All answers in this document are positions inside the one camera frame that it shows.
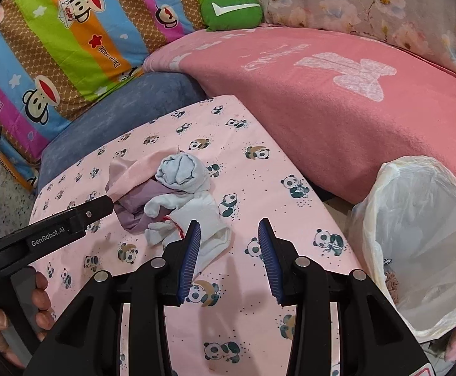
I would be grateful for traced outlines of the person's left hand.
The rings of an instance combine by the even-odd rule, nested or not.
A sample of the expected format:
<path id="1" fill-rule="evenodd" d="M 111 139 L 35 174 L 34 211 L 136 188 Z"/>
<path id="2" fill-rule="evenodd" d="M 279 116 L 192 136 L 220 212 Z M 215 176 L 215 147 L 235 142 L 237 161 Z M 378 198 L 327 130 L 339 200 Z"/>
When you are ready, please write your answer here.
<path id="1" fill-rule="evenodd" d="M 39 312 L 36 313 L 35 319 L 36 324 L 40 328 L 40 332 L 38 333 L 38 339 L 40 341 L 44 339 L 47 332 L 55 323 L 55 320 L 51 316 L 50 312 L 50 297 L 46 292 L 48 285 L 48 279 L 44 277 L 43 273 L 36 272 L 36 288 L 32 290 L 32 304 L 34 304 L 34 306 L 39 310 Z M 9 363 L 12 363 L 16 368 L 24 368 L 24 364 L 21 362 L 19 357 L 17 357 L 2 334 L 2 331 L 7 329 L 8 326 L 9 319 L 7 318 L 6 314 L 0 309 L 0 353 Z"/>

